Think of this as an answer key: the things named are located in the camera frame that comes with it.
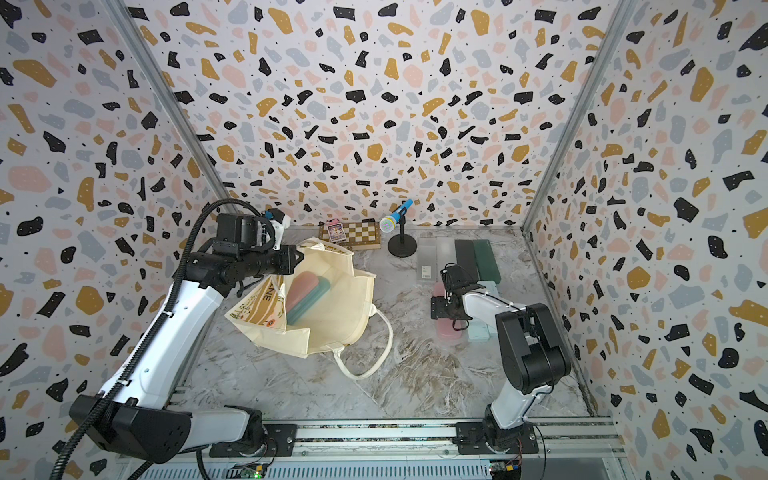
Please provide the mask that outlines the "black pencil case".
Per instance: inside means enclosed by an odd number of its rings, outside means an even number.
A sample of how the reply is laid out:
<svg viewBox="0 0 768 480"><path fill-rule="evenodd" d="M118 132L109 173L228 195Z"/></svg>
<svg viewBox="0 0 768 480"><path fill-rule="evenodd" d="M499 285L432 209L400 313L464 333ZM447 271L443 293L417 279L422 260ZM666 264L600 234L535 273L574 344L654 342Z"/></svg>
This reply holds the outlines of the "black pencil case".
<svg viewBox="0 0 768 480"><path fill-rule="evenodd" d="M472 240L457 239L454 242L456 263L466 272L466 275L474 282L479 280L476 262L474 242Z"/></svg>

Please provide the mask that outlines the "dark green pencil case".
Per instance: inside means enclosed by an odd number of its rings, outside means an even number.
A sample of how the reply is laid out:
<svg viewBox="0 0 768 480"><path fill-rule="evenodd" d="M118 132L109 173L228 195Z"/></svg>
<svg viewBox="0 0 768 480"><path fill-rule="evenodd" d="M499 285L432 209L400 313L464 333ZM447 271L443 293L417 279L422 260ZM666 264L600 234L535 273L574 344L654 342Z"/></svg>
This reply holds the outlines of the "dark green pencil case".
<svg viewBox="0 0 768 480"><path fill-rule="evenodd" d="M478 279L499 284L502 277L490 241L485 239L474 240L472 244Z"/></svg>

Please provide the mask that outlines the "light teal pencil case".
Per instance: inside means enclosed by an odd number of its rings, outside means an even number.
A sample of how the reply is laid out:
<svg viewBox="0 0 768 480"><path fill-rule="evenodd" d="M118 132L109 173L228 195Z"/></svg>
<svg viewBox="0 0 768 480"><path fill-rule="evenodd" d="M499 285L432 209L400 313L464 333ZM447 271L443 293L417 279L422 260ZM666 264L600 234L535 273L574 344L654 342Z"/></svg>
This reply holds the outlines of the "light teal pencil case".
<svg viewBox="0 0 768 480"><path fill-rule="evenodd" d="M499 302L504 302L500 297L497 284L494 281L479 281L479 284L484 288L486 296L491 297Z"/></svg>
<svg viewBox="0 0 768 480"><path fill-rule="evenodd" d="M487 342L494 335L495 331L484 322L472 320L468 324L467 337L471 343Z"/></svg>

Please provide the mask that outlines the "translucent white pencil case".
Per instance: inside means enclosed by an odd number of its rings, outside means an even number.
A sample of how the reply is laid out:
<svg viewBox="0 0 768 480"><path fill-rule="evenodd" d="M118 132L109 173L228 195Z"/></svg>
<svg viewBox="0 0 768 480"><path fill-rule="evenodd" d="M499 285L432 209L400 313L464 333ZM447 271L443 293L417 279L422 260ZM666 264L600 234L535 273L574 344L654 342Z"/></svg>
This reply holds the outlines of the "translucent white pencil case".
<svg viewBox="0 0 768 480"><path fill-rule="evenodd" d="M436 240L437 267L444 268L447 264L457 262L455 240L449 237L440 237Z"/></svg>

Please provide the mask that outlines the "grey barcoded pencil case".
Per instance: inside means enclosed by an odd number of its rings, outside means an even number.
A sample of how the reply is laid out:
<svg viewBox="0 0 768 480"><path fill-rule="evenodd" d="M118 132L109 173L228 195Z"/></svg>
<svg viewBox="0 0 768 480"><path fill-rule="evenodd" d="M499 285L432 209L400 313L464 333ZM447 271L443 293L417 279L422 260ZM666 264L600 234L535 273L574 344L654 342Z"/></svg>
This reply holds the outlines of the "grey barcoded pencil case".
<svg viewBox="0 0 768 480"><path fill-rule="evenodd" d="M419 238L417 243L416 280L432 285L439 280L437 241L435 238Z"/></svg>

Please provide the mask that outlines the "pink pencil case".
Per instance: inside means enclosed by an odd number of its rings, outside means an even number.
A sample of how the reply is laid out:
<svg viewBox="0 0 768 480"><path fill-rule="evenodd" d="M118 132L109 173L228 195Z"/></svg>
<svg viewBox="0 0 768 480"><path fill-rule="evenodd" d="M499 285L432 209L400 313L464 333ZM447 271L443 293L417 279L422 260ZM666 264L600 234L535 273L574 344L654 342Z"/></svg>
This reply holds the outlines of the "pink pencil case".
<svg viewBox="0 0 768 480"><path fill-rule="evenodd" d="M437 282L433 287L433 296L438 297L441 302L445 301L445 287L441 281ZM461 339L463 332L458 331L453 326L453 320L450 318L436 318L435 326L437 336L444 341L458 341Z"/></svg>
<svg viewBox="0 0 768 480"><path fill-rule="evenodd" d="M302 272L295 276L286 297L286 312L290 313L304 300L316 287L319 286L319 278L312 272Z"/></svg>

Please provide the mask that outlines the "blue grey pencil case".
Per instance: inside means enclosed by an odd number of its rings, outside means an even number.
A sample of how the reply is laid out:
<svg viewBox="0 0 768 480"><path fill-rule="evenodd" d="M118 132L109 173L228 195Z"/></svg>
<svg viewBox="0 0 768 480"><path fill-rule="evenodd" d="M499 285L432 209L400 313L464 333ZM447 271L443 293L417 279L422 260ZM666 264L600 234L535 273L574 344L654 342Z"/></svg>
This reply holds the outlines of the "blue grey pencil case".
<svg viewBox="0 0 768 480"><path fill-rule="evenodd" d="M306 314L328 291L330 282L325 277L318 278L318 284L298 303L287 312L287 324L294 325L304 314Z"/></svg>

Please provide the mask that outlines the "cream floral canvas tote bag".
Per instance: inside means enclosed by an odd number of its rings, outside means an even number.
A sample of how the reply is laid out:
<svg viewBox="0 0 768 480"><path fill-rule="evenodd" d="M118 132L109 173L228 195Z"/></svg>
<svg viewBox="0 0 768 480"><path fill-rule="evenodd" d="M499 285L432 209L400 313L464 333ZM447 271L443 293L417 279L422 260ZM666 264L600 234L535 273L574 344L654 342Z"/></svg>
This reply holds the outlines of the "cream floral canvas tote bag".
<svg viewBox="0 0 768 480"><path fill-rule="evenodd" d="M225 318L253 344L305 359L330 352L341 372L363 380L378 371L393 345L389 319L373 303L376 276L353 265L354 253L339 245L311 237L298 245L304 255L293 275L269 275L226 314ZM296 275L312 272L330 282L330 290L294 325L287 324L288 290ZM378 315L387 328L383 352L366 371L354 374L341 358L357 342L369 318Z"/></svg>

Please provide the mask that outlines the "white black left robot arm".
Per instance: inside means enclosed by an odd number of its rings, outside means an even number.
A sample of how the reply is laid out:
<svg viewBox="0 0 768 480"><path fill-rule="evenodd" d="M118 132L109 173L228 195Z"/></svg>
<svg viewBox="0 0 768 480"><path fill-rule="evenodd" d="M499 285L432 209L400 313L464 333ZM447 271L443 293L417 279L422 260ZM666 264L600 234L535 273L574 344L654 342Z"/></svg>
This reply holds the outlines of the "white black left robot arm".
<svg viewBox="0 0 768 480"><path fill-rule="evenodd" d="M282 235L290 220L222 214L214 238L194 247L195 227L182 254L169 298L136 349L97 395L81 395L70 408L75 436L100 449L165 463L179 453L225 444L243 453L266 441L261 414L246 407L209 412L170 408L176 386L223 300L245 279L292 274L304 256Z"/></svg>

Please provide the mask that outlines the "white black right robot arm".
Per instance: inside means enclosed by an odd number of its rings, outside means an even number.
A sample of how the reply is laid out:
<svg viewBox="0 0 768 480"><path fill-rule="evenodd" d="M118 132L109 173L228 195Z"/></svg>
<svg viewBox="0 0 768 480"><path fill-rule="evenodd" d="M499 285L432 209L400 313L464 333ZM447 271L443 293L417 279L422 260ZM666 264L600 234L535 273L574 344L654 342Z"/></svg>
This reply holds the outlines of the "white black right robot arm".
<svg viewBox="0 0 768 480"><path fill-rule="evenodd" d="M522 443L529 410L570 374L564 337L545 304L502 299L456 263L446 264L440 275L444 293L431 299L431 317L451 320L456 331L482 324L498 339L506 382L486 407L482 441L505 452Z"/></svg>

